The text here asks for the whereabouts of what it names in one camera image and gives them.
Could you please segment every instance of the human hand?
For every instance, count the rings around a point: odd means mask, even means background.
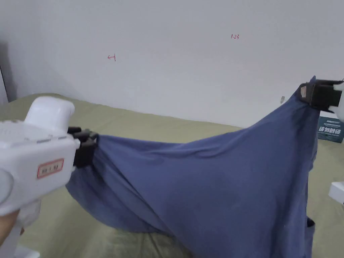
[[[0,216],[0,246],[4,243],[5,239],[10,234],[15,222],[17,220],[19,211]]]

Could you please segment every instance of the red label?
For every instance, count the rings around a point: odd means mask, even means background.
[[[58,159],[39,165],[37,178],[44,178],[62,170],[64,159]]]

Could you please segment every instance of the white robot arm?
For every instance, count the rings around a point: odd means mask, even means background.
[[[0,122],[0,216],[20,209],[15,227],[0,247],[1,258],[39,257],[16,246],[21,228],[38,218],[39,198],[70,180],[80,147],[80,141],[68,134],[73,112],[69,101],[39,97],[24,121]]]

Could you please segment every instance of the blue t-shirt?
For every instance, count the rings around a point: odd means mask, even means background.
[[[196,257],[310,258],[318,118],[294,94],[249,128],[190,143],[101,135],[67,189],[104,224],[167,234]]]

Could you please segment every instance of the cloth fold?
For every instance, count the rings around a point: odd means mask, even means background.
[[[167,234],[196,257],[310,258],[318,119],[294,94],[249,128],[190,143],[101,135],[67,189],[102,223]]]

